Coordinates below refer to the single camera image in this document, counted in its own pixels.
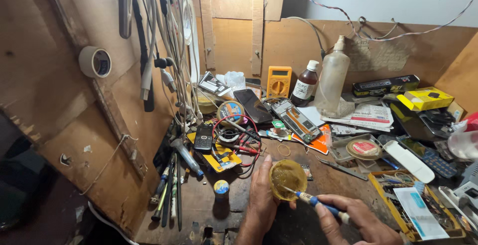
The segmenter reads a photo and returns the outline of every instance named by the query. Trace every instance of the black box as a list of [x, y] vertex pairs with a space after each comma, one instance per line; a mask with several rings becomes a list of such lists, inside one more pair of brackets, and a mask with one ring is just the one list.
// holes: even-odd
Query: black box
[[387, 79], [354, 83], [352, 93], [357, 98], [381, 96], [388, 93], [399, 93], [415, 90], [420, 79], [415, 75], [392, 77]]

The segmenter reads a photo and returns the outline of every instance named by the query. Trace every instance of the cardboard box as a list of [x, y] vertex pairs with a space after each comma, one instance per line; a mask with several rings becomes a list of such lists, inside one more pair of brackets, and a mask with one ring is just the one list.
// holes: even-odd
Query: cardboard box
[[420, 79], [415, 75], [392, 77], [387, 79], [354, 83], [352, 93], [357, 98], [380, 96], [388, 93], [400, 93], [415, 90]]
[[397, 99], [412, 111], [426, 111], [448, 107], [453, 97], [435, 87], [425, 87], [415, 91], [407, 91], [398, 95]]

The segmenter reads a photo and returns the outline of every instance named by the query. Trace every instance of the masking tape roll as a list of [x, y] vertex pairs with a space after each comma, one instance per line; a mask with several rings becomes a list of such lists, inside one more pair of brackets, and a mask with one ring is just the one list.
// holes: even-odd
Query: masking tape roll
[[111, 71], [111, 57], [103, 48], [86, 46], [78, 57], [81, 71], [88, 77], [104, 78]]

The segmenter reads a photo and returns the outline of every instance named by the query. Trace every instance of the white bottle cap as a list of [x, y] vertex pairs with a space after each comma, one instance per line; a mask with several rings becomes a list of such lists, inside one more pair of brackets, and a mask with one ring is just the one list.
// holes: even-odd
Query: white bottle cap
[[345, 49], [345, 36], [340, 35], [337, 43], [334, 45], [334, 51], [343, 51]]
[[319, 65], [319, 62], [315, 60], [310, 60], [309, 64], [307, 65], [307, 69], [310, 71], [316, 71], [317, 70], [317, 65]]

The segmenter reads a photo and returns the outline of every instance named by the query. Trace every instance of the plastic spray bottle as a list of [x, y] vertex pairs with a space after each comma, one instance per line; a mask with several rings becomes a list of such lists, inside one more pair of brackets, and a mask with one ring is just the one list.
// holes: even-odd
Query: plastic spray bottle
[[326, 55], [322, 64], [319, 84], [315, 92], [314, 106], [334, 112], [338, 108], [350, 58], [344, 54], [345, 36], [339, 36], [334, 51]]

